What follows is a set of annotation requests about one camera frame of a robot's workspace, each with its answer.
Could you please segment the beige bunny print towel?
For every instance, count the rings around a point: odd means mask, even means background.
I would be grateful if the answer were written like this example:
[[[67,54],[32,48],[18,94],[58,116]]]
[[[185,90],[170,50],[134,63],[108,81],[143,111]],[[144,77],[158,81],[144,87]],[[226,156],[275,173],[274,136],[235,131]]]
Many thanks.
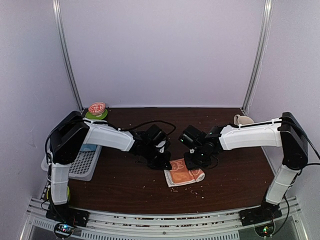
[[[201,169],[188,170],[183,158],[171,160],[171,170],[164,170],[164,177],[169,188],[201,182],[205,173]]]

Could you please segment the blue polka dot towel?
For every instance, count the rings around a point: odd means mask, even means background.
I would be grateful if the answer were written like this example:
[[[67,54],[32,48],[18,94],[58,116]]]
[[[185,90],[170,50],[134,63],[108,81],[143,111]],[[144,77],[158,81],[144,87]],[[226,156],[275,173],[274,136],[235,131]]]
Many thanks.
[[[83,144],[80,148],[81,152],[95,152],[97,149],[96,144]]]

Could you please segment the white plastic basket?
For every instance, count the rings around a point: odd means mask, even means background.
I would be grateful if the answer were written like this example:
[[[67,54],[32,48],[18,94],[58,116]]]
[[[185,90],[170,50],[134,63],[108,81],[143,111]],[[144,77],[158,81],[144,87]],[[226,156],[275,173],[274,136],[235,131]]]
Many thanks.
[[[95,151],[79,151],[75,160],[69,165],[52,165],[51,176],[54,180],[74,179],[89,182],[91,181],[102,146],[97,146]]]

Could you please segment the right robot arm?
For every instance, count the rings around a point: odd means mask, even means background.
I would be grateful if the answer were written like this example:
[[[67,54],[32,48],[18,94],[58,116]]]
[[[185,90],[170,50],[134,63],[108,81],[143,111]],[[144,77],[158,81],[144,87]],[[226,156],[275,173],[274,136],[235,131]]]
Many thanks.
[[[282,148],[282,164],[265,193],[264,204],[256,210],[256,216],[261,221],[268,220],[276,212],[275,206],[309,161],[306,133],[290,112],[264,122],[214,126],[209,132],[189,125],[178,139],[188,148],[184,153],[188,170],[210,166],[211,159],[223,151],[253,147]]]

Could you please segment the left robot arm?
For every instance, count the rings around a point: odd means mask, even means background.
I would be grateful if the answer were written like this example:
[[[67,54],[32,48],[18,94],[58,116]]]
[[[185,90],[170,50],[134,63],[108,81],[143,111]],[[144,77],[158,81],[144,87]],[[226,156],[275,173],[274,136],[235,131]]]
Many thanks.
[[[72,111],[48,135],[45,158],[48,164],[52,213],[61,222],[72,218],[68,202],[68,182],[71,164],[84,145],[95,145],[128,152],[146,160],[154,170],[171,170],[168,135],[151,121],[147,130],[119,128],[105,120],[82,117]]]

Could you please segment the beige patterned mug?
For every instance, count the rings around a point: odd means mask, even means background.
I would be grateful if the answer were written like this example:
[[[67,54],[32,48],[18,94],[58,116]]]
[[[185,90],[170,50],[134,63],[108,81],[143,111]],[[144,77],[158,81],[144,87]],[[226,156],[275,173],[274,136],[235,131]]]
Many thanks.
[[[238,126],[238,125],[250,125],[250,124],[254,124],[255,122],[248,116],[236,114],[233,117],[233,123]]]

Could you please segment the red patterned small bowl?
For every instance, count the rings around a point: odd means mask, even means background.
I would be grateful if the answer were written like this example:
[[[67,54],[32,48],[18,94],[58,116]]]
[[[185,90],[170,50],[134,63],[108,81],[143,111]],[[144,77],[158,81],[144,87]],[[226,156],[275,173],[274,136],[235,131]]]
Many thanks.
[[[104,102],[95,102],[88,108],[88,111],[93,116],[101,116],[106,110],[106,104]]]

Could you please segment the green saucer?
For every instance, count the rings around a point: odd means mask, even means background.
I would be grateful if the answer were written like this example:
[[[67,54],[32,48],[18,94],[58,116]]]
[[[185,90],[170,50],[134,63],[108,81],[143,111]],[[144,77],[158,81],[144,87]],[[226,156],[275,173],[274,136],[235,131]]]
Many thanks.
[[[100,115],[94,115],[94,114],[92,114],[91,112],[88,111],[85,114],[85,118],[91,119],[91,120],[103,120],[103,119],[105,119],[107,117],[107,115],[108,115],[108,110],[107,109],[105,109],[104,112],[101,113]]]

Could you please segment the lime green bowl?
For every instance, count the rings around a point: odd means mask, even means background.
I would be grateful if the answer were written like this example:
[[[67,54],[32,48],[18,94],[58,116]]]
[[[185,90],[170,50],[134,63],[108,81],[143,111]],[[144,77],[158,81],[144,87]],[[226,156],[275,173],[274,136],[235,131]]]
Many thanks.
[[[69,186],[67,186],[67,203],[70,201],[70,199],[71,199],[70,188]]]

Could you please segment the right aluminium frame post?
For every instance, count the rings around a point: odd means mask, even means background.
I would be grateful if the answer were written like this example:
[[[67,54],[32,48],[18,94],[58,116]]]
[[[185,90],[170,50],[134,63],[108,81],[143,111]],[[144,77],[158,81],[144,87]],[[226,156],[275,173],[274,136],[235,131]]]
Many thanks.
[[[245,115],[248,115],[250,112],[250,107],[252,105],[254,95],[260,79],[263,56],[267,48],[268,38],[270,34],[270,24],[271,24],[271,18],[272,18],[273,3],[274,3],[273,0],[264,1],[263,15],[262,15],[262,21],[260,26],[260,33],[259,33],[259,39],[258,39],[258,44],[256,48],[255,58],[253,62],[252,71],[250,74],[247,91],[246,91],[245,98],[241,108],[242,112]]]

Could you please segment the aluminium frame post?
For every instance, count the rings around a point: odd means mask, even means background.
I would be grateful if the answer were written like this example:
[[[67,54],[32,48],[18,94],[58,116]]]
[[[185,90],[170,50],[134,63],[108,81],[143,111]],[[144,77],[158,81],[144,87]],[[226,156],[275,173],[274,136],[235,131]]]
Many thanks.
[[[76,84],[74,72],[72,69],[71,59],[70,59],[70,55],[69,55],[69,51],[68,51],[60,1],[53,0],[52,7],[53,7],[53,14],[54,14],[55,22],[56,22],[56,27],[57,27],[57,32],[58,32],[58,36],[59,36],[60,46],[61,46],[61,50],[62,50],[62,57],[63,57],[63,62],[64,62],[67,78],[70,83],[71,91],[72,91],[73,97],[75,99],[77,108],[80,111],[83,111],[84,107],[83,107],[80,93],[79,93],[79,90],[78,90],[78,87]]]
[[[273,3],[274,3],[273,0],[264,1],[263,15],[262,15],[262,21],[260,26],[260,33],[259,33],[259,39],[258,39],[258,44],[256,48],[255,58],[253,62],[252,71],[250,74],[247,91],[246,91],[245,98],[241,108],[242,112],[245,115],[248,115],[250,112],[250,107],[252,105],[254,95],[260,79],[263,56],[267,48],[268,38],[270,34],[270,24],[271,24],[271,18],[272,18]]]

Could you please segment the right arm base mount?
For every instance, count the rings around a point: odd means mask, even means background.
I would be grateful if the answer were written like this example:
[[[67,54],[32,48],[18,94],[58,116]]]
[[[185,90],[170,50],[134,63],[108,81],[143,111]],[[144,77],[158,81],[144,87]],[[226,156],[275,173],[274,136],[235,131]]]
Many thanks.
[[[256,225],[264,222],[271,222],[282,216],[281,210],[275,211],[261,206],[255,208],[247,208],[239,212],[242,226]]]

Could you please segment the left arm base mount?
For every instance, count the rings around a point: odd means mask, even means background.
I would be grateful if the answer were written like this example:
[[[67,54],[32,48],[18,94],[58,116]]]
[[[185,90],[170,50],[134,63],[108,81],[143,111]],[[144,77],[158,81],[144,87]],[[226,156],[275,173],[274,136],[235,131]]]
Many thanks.
[[[56,222],[67,223],[74,227],[86,227],[90,213],[85,210],[64,208],[64,209],[49,209],[45,217]]]

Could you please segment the front aluminium rail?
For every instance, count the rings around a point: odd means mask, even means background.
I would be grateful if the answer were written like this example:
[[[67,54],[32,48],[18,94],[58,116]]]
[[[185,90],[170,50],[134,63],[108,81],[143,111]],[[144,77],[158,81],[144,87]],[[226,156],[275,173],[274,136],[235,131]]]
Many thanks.
[[[56,222],[44,211],[27,212],[18,240],[59,240]],[[237,211],[183,215],[135,215],[92,211],[85,227],[66,240],[309,240],[299,212],[291,207],[284,226],[272,237],[257,231],[269,222],[243,226]]]

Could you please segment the left aluminium frame post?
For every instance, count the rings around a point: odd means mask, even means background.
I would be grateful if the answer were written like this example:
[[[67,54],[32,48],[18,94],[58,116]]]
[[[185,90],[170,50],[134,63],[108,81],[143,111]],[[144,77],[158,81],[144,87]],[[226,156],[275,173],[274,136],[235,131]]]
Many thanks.
[[[63,57],[63,62],[64,62],[67,78],[70,83],[71,91],[72,91],[73,97],[75,99],[77,108],[80,111],[83,111],[84,107],[83,107],[80,93],[79,93],[79,90],[78,90],[78,87],[76,84],[74,72],[72,69],[71,59],[70,59],[70,55],[69,55],[69,51],[68,51],[60,1],[53,0],[52,7],[53,7],[53,14],[54,14],[55,22],[56,22],[56,27],[57,27],[57,32],[58,32],[58,36],[59,36],[60,46],[61,46],[61,50],[62,50],[62,57]]]

